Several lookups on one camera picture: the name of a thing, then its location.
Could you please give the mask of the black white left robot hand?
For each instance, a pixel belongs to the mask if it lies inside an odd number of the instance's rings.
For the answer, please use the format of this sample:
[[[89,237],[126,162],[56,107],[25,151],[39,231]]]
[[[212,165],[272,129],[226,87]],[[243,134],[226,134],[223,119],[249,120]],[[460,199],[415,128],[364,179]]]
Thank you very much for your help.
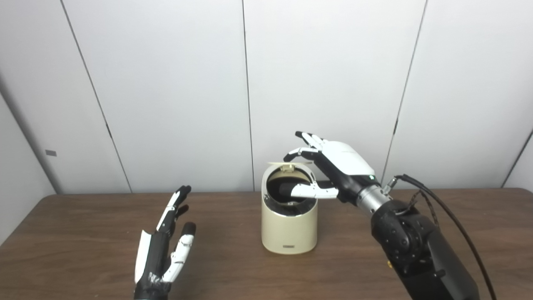
[[[167,300],[173,282],[180,274],[194,243],[197,226],[184,224],[174,249],[169,244],[179,216],[186,213],[183,201],[192,191],[189,185],[171,196],[153,233],[141,231],[134,270],[134,300]]]

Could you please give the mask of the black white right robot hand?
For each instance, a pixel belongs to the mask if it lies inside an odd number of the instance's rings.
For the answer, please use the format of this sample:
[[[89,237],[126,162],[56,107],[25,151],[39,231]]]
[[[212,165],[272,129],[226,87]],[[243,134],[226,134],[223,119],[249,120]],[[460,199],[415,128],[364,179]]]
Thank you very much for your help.
[[[281,195],[305,199],[337,198],[342,203],[357,206],[366,188],[379,185],[373,168],[350,145],[302,131],[296,131],[295,136],[303,139],[306,146],[288,152],[284,161],[291,162],[298,156],[312,161],[332,186],[321,188],[317,182],[282,183],[279,187]]]

